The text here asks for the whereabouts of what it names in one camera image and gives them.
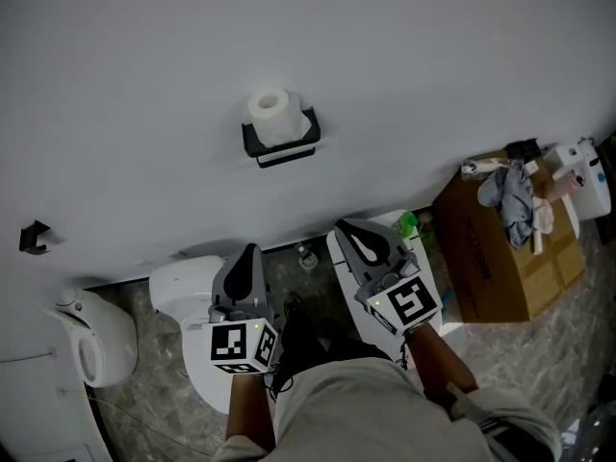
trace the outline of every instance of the cardboard box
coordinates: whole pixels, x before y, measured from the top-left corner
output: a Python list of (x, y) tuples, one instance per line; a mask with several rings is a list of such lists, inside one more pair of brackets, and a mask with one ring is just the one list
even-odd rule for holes
[[(485, 157), (503, 157), (505, 152)], [(536, 196), (552, 183), (545, 165), (530, 180)], [(532, 238), (516, 250), (497, 210), (477, 201), (482, 181), (458, 173), (433, 204), (435, 231), (466, 322), (529, 321), (584, 274), (585, 264), (563, 203), (553, 203), (554, 227), (543, 235), (544, 252), (532, 254)]]

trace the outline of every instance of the tiled floor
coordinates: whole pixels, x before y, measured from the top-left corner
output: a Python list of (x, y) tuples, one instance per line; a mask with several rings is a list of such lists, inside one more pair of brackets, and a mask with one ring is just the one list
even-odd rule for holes
[[(466, 325), (463, 329), (463, 356), (479, 384), (518, 390), (562, 429), (586, 410), (616, 352), (616, 258), (601, 246), (593, 223), (582, 225), (581, 241), (587, 261), (583, 280), (540, 317), (522, 324)], [(281, 311), (287, 293), (296, 291), (305, 298), (307, 311), (323, 336), (336, 330), (356, 334), (324, 238), (312, 241), (311, 246), (320, 266), (310, 275), (299, 267), (292, 248), (266, 256), (274, 308)], [(449, 276), (442, 255), (433, 239), (426, 250), (443, 295), (449, 289)], [(135, 318), (140, 359), (127, 381), (98, 389), (97, 397), (181, 444), (214, 453), (223, 440), (226, 416), (201, 400), (191, 385), (177, 323), (154, 314), (147, 283), (99, 293)], [(456, 316), (454, 299), (446, 308), (449, 317)], [(123, 462), (209, 458), (143, 429), (107, 405), (102, 404), (100, 410)]]

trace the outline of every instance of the toilet bowl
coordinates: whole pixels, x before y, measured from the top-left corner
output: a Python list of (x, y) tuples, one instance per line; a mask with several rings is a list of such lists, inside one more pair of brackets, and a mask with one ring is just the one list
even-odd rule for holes
[(152, 272), (150, 300), (154, 309), (180, 324), (182, 354), (192, 385), (199, 395), (221, 413), (229, 412), (232, 375), (208, 360), (209, 336), (202, 325), (209, 323), (212, 286), (224, 260), (218, 256), (174, 262)]
[(99, 295), (64, 293), (66, 304), (40, 310), (60, 321), (70, 339), (77, 373), (91, 387), (109, 387), (127, 378), (138, 358), (137, 331), (131, 316)]

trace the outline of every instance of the person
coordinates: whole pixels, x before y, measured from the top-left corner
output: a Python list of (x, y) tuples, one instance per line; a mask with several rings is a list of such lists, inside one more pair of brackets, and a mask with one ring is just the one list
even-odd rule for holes
[(293, 296), (285, 303), (284, 352), (271, 388), (235, 375), (226, 442), (217, 462), (551, 461), (553, 424), (523, 399), (478, 388), (429, 323), (405, 337), (423, 384), (375, 346), (332, 340), (325, 351)]

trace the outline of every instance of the toilet paper roll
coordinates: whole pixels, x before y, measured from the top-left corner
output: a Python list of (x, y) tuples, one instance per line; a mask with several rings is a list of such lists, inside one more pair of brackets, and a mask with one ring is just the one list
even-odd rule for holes
[(280, 88), (262, 89), (248, 101), (252, 126), (265, 147), (299, 141), (311, 123), (299, 108), (299, 98)]

